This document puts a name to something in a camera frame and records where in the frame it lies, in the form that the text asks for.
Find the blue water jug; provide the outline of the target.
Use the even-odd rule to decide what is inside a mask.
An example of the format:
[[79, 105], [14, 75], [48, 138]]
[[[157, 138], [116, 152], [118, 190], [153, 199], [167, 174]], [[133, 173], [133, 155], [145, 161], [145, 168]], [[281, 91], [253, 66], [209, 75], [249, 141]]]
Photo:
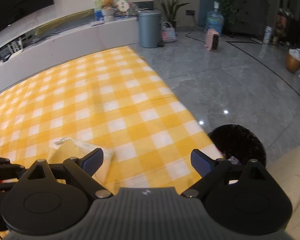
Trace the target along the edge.
[[207, 12], [206, 17], [206, 31], [214, 29], [219, 36], [222, 34], [222, 28], [224, 26], [224, 17], [219, 11], [219, 2], [214, 2], [214, 9]]

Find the white wifi router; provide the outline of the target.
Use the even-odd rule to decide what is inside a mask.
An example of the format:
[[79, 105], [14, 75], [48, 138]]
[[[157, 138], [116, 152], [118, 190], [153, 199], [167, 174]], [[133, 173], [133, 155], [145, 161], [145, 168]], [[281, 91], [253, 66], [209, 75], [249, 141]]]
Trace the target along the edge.
[[17, 41], [12, 41], [8, 44], [8, 50], [10, 51], [10, 58], [14, 58], [23, 52], [22, 39], [19, 38]]

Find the teddy bear figurine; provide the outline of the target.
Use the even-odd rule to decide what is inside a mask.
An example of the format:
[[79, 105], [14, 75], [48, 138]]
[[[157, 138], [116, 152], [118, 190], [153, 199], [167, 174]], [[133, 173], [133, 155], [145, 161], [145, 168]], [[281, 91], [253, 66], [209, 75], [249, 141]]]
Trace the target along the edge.
[[102, 0], [102, 11], [110, 13], [114, 12], [114, 0]]

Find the grey blue trash bin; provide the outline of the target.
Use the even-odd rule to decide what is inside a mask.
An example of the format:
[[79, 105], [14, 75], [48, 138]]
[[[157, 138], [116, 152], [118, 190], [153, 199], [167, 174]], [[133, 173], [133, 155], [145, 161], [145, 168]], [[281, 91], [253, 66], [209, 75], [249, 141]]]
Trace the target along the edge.
[[138, 13], [139, 40], [143, 48], [157, 48], [161, 42], [162, 13], [158, 9], [142, 10]]

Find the yellow checkered tablecloth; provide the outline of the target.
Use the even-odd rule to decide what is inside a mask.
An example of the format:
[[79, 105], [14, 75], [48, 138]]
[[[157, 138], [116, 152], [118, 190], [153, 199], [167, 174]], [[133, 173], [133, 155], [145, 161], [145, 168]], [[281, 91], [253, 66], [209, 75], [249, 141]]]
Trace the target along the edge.
[[0, 157], [29, 167], [57, 163], [55, 142], [71, 138], [112, 153], [95, 175], [104, 187], [174, 187], [199, 179], [197, 148], [218, 150], [158, 74], [129, 47], [60, 64], [0, 94]]

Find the pink woven basket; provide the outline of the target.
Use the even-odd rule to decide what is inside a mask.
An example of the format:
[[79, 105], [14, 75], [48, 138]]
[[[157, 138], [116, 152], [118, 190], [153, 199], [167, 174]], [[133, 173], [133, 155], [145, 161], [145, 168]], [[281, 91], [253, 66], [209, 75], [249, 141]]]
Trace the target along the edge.
[[177, 40], [175, 28], [170, 22], [162, 22], [161, 24], [161, 36], [164, 43], [172, 43]]

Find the white marble tv console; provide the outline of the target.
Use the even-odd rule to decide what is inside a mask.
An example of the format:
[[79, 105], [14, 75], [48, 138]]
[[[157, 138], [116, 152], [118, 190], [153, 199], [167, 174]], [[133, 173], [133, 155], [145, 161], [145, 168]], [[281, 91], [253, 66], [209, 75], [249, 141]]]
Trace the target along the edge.
[[139, 42], [135, 17], [70, 29], [29, 46], [0, 65], [0, 93], [43, 70], [88, 54]]

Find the yellow cloth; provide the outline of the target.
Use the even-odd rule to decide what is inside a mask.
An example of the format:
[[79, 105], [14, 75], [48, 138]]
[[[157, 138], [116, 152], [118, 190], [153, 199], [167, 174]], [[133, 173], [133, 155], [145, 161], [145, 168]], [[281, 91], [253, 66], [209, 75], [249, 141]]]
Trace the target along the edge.
[[82, 158], [96, 148], [101, 148], [103, 151], [103, 163], [94, 173], [93, 178], [103, 185], [106, 182], [111, 160], [114, 155], [114, 150], [111, 148], [94, 145], [70, 137], [57, 138], [48, 149], [48, 163], [62, 163], [65, 159], [70, 157]]

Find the pink space heater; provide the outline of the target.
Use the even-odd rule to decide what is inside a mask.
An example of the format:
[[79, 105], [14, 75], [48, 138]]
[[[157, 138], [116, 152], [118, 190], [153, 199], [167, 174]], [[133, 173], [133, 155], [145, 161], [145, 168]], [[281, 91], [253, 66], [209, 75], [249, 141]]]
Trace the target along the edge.
[[218, 49], [219, 33], [215, 29], [208, 29], [205, 40], [207, 50], [214, 51]]

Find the potted snake plant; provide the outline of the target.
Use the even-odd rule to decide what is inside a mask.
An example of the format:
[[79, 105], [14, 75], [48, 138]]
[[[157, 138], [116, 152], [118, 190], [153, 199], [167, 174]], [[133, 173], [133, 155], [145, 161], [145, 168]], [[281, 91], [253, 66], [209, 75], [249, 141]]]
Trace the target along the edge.
[[184, 7], [189, 2], [182, 3], [181, 0], [156, 0], [163, 10], [163, 14], [168, 23], [172, 25], [172, 27], [176, 28], [177, 23], [177, 12], [181, 7]]

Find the brown round pot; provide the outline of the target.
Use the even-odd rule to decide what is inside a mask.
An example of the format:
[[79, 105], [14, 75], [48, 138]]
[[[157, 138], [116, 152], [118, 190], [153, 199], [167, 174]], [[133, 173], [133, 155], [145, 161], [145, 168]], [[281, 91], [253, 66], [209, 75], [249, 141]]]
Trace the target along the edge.
[[286, 55], [286, 69], [295, 73], [300, 69], [300, 49], [289, 49]]

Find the beige sofa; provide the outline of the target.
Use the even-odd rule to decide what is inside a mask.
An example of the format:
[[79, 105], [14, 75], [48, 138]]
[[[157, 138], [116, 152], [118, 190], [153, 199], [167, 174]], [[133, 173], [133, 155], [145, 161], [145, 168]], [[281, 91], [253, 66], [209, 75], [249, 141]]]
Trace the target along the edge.
[[292, 203], [292, 216], [285, 231], [293, 239], [300, 239], [300, 146], [280, 157], [267, 170]]

